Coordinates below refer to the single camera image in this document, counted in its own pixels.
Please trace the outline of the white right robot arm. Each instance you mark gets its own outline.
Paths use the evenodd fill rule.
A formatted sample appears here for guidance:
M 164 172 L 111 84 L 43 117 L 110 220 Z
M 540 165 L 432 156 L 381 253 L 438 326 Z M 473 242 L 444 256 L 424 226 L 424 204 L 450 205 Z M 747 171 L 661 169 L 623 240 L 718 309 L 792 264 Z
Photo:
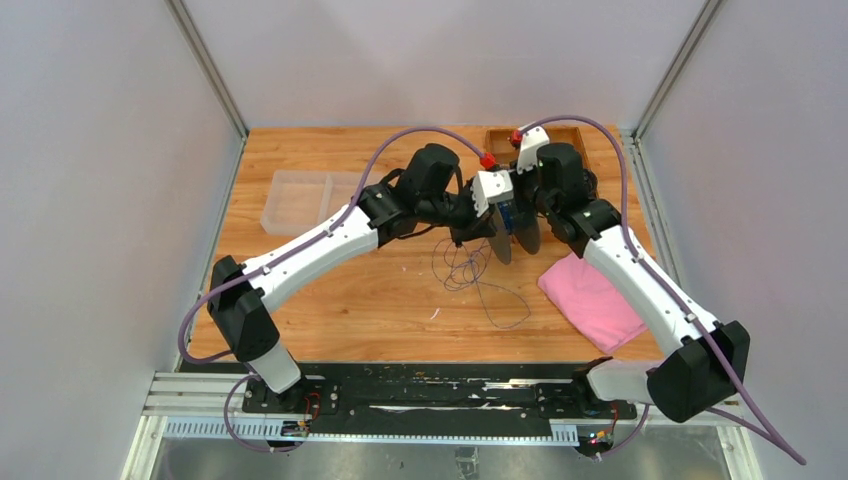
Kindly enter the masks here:
M 575 377 L 571 400 L 595 417 L 611 401 L 652 404 L 684 423 L 736 394 L 750 347 L 748 331 L 724 323 L 699 306 L 646 253 L 621 213 L 590 192 L 588 171 L 568 143 L 533 150 L 536 164 L 517 172 L 517 196 L 543 215 L 555 238 L 595 268 L 654 335 L 665 358 L 659 364 L 594 360 Z

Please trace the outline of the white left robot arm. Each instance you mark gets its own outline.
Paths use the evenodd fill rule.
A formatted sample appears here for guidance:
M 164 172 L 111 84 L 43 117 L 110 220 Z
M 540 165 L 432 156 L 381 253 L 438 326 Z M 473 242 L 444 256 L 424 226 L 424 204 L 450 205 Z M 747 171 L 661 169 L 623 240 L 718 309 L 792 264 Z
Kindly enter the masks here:
M 232 257 L 217 262 L 207 311 L 231 353 L 265 383 L 279 411 L 298 411 L 307 389 L 273 313 L 336 266 L 410 237 L 419 224 L 445 227 L 459 243 L 495 236 L 493 216 L 499 202 L 512 199 L 513 185 L 493 156 L 484 155 L 482 164 L 458 193 L 450 193 L 449 183 L 461 173 L 459 159 L 430 143 L 406 168 L 363 185 L 349 205 L 287 244 L 242 263 Z

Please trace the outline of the dark grey filament spool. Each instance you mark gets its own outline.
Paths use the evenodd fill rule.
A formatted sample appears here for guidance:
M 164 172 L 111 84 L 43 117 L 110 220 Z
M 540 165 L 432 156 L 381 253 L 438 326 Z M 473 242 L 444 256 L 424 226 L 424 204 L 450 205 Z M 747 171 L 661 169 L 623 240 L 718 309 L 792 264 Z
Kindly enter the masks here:
M 524 197 L 497 202 L 491 206 L 491 226 L 495 235 L 489 239 L 495 257 L 504 265 L 512 261 L 512 245 L 517 243 L 529 255 L 541 248 L 541 230 L 533 204 Z

